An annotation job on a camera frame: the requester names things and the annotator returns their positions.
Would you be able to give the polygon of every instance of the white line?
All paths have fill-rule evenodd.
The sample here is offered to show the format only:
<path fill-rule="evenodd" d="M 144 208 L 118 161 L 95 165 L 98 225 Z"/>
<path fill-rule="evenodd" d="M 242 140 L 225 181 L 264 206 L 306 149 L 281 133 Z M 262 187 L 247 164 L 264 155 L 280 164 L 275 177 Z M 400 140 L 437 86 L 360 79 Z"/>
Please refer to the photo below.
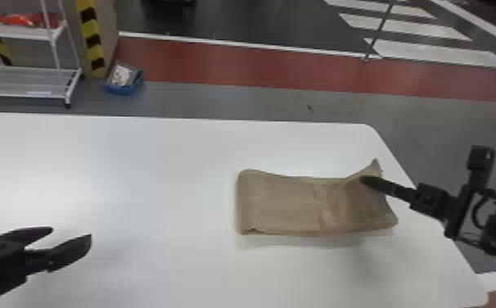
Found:
<path fill-rule="evenodd" d="M 328 56 L 364 57 L 364 53 L 362 52 L 340 52 L 340 51 L 324 50 L 324 49 L 296 48 L 296 47 L 267 45 L 267 44 L 259 44 L 259 43 L 242 43 L 242 42 L 233 42 L 226 40 L 207 39 L 207 38 L 187 38 L 182 36 L 146 34 L 146 33 L 128 32 L 128 31 L 120 31 L 119 36 L 124 38 L 160 39 L 160 40 L 184 42 L 184 43 L 204 43 L 204 44 L 219 45 L 219 46 L 268 49 L 268 50 L 278 50 L 282 52 L 305 52 L 305 53 L 314 53 L 314 54 L 328 55 Z M 371 54 L 370 57 L 372 59 L 381 59 L 381 57 L 376 54 Z"/>
<path fill-rule="evenodd" d="M 377 3 L 370 1 L 360 1 L 360 0 L 326 0 L 326 2 L 335 7 L 349 7 L 357 8 L 367 11 L 386 11 L 389 4 L 387 3 Z M 418 7 L 407 7 L 402 5 L 393 6 L 391 10 L 392 14 L 425 17 L 425 18 L 435 18 L 433 15 L 427 11 L 422 10 Z"/>
<path fill-rule="evenodd" d="M 473 25 L 478 26 L 479 28 L 483 29 L 486 32 L 489 32 L 490 34 L 496 37 L 496 25 L 493 25 L 488 21 L 482 20 L 481 18 L 471 14 L 470 12 L 462 9 L 461 7 L 452 4 L 451 2 L 445 0 L 430 0 L 430 1 L 437 4 L 440 7 L 443 7 L 443 9 L 450 11 L 454 15 L 460 16 L 461 18 L 471 22 Z"/>
<path fill-rule="evenodd" d="M 496 291 L 496 272 L 478 274 L 477 276 L 487 289 L 487 292 Z"/>
<path fill-rule="evenodd" d="M 354 28 L 371 29 L 375 30 L 381 23 L 381 18 L 366 17 L 351 14 L 340 14 L 350 26 Z M 442 25 L 430 25 L 417 22 L 408 22 L 401 20 L 388 20 L 384 24 L 384 31 L 397 32 L 403 34 L 416 34 L 424 36 L 432 36 L 436 38 L 445 39 L 461 39 L 464 41 L 471 41 L 466 35 L 461 34 L 453 28 L 445 27 Z"/>
<path fill-rule="evenodd" d="M 371 38 L 365 40 L 368 43 L 372 41 Z M 496 67 L 496 55 L 481 50 L 401 43 L 383 39 L 376 42 L 374 49 L 383 57 Z"/>

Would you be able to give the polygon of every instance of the gray floor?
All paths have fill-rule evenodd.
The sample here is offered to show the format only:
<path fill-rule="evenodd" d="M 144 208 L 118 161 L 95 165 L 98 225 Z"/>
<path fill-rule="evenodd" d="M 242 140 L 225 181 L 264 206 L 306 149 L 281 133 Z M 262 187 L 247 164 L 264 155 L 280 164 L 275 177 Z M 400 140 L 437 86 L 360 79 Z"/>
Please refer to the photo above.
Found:
<path fill-rule="evenodd" d="M 119 97 L 102 92 L 98 82 L 85 81 L 74 103 L 67 111 L 57 100 L 0 98 L 0 111 L 366 123 L 415 183 L 454 194 L 466 181 L 470 146 L 496 148 L 496 103 L 491 102 L 169 83 L 146 83 L 133 97 Z M 496 165 L 490 184 L 496 188 Z M 466 225 L 464 231 L 476 230 Z M 494 258 L 459 247 L 477 273 L 496 270 Z"/>

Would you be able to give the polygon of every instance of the metal pole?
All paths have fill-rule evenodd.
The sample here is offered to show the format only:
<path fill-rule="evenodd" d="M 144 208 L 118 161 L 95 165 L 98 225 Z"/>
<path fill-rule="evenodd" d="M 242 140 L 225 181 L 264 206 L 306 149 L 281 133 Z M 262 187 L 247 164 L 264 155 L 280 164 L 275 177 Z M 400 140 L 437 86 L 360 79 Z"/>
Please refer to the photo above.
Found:
<path fill-rule="evenodd" d="M 368 49 L 367 54 L 364 55 L 363 61 L 365 62 L 368 61 L 368 58 L 370 57 L 370 53 L 372 52 L 372 49 L 374 48 L 376 41 L 380 38 L 381 31 L 384 29 L 384 25 L 386 24 L 386 21 L 390 18 L 391 10 L 393 9 L 393 6 L 395 5 L 396 2 L 397 0 L 390 1 L 390 5 L 387 7 L 386 13 L 384 13 L 384 17 L 381 19 L 381 23 L 378 26 L 378 29 L 376 30 L 376 34 L 374 34 L 374 38 L 370 43 L 370 48 Z"/>
<path fill-rule="evenodd" d="M 59 3 L 59 9 L 61 10 L 61 15 L 64 20 L 67 20 L 66 32 L 69 35 L 70 47 L 72 48 L 72 53 L 74 55 L 74 59 L 76 60 L 76 68 L 80 68 L 80 58 L 78 57 L 78 51 L 76 50 L 76 44 L 74 43 L 74 37 L 72 36 L 72 30 L 70 29 L 70 25 L 68 25 L 68 18 L 66 18 L 65 7 L 63 7 L 62 0 L 57 1 Z"/>
<path fill-rule="evenodd" d="M 40 5 L 42 6 L 43 19 L 46 22 L 46 31 L 47 31 L 47 36 L 49 37 L 49 43 L 52 46 L 52 53 L 53 53 L 53 60 L 55 61 L 55 67 L 60 71 L 62 75 L 61 62 L 59 61 L 59 55 L 57 54 L 57 42 L 53 38 L 52 26 L 49 24 L 49 16 L 47 14 L 46 1 L 40 0 Z"/>

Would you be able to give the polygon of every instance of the blue plastic bin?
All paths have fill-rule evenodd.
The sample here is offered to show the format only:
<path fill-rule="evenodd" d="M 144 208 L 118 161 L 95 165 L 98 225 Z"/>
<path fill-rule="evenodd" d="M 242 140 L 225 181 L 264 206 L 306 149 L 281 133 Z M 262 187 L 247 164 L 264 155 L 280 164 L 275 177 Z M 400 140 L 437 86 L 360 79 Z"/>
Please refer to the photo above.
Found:
<path fill-rule="evenodd" d="M 132 85 L 120 87 L 119 85 L 116 84 L 108 84 L 107 81 L 105 81 L 103 87 L 105 88 L 105 91 L 107 91 L 108 93 L 128 96 L 128 95 L 132 95 L 142 83 L 143 83 L 143 71 L 140 70 L 138 77 L 133 81 Z"/>

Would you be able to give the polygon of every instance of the metal shelving unit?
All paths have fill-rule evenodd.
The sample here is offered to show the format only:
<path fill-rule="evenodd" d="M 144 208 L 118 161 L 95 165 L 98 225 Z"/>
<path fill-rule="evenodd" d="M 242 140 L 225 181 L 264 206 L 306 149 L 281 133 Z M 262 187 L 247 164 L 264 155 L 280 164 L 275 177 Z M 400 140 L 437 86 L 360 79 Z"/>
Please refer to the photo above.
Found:
<path fill-rule="evenodd" d="M 56 29 L 50 27 L 46 0 L 39 1 L 47 28 L 30 28 L 0 23 L 0 38 L 49 42 L 56 68 L 6 66 L 0 58 L 0 97 L 62 98 L 65 100 L 65 107 L 71 108 L 70 97 L 82 75 L 78 52 L 70 27 L 67 26 L 62 0 L 57 0 L 57 2 L 63 21 L 60 21 L 59 27 Z M 77 69 L 75 70 L 61 68 L 56 42 L 64 31 L 69 35 L 70 46 L 76 60 Z"/>

